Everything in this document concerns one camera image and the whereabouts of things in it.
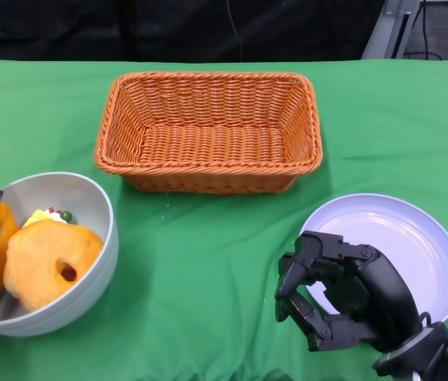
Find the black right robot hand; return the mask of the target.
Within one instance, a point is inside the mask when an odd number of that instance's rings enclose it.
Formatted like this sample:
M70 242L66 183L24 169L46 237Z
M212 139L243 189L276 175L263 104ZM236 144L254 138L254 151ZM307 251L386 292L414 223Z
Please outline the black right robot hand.
M352 348L364 341L379 352L397 348L423 324L407 284L389 259L369 244L304 231L294 252L278 261L275 318L292 318L310 351ZM322 283L336 314L322 315L300 292Z

